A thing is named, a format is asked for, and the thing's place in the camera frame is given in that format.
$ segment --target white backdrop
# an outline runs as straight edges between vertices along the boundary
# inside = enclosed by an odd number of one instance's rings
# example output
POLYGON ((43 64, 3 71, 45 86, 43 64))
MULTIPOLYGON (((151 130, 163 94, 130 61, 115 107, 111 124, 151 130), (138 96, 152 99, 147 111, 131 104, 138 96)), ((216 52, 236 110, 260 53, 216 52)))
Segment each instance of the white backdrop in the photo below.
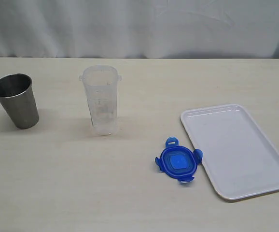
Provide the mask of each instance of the white backdrop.
POLYGON ((279 58, 279 0, 0 0, 0 56, 279 58))

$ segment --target clear plastic cup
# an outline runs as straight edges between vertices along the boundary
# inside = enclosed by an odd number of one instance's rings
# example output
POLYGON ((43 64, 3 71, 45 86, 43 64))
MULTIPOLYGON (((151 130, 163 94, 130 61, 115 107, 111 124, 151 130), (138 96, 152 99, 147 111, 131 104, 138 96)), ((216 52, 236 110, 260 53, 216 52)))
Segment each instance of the clear plastic cup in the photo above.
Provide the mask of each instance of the clear plastic cup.
POLYGON ((95 65, 80 76, 87 96, 92 125, 100 135, 115 134, 117 124, 117 83, 121 80, 111 66, 95 65))

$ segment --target plastic tray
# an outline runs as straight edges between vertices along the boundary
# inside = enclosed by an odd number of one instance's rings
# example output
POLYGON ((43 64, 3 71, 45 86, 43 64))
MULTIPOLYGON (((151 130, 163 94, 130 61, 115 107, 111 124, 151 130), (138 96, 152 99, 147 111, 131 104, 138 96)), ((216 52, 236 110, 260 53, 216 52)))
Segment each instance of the plastic tray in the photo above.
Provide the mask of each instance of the plastic tray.
POLYGON ((216 192, 238 200, 279 190, 279 153, 248 112, 221 105, 181 114, 216 192))

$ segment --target metal cup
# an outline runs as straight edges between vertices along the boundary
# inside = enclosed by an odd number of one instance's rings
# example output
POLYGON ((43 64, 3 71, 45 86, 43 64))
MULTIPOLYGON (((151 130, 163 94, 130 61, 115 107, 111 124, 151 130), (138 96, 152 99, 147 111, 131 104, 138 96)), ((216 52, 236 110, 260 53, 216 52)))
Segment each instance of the metal cup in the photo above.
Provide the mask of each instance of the metal cup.
POLYGON ((31 85, 31 78, 21 73, 0 78, 0 103, 20 129, 33 127, 39 121, 31 85))

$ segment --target plastic lid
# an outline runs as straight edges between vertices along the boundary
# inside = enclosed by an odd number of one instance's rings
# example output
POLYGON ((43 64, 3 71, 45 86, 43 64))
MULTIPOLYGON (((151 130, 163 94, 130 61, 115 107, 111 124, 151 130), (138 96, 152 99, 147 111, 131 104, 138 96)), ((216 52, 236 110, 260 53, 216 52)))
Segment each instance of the plastic lid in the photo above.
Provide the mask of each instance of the plastic lid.
POLYGON ((160 158, 155 158, 160 170, 181 183, 192 181, 197 166, 202 162, 202 151, 196 149, 192 153, 188 148, 179 146, 179 141, 175 137, 169 137, 165 147, 160 158))

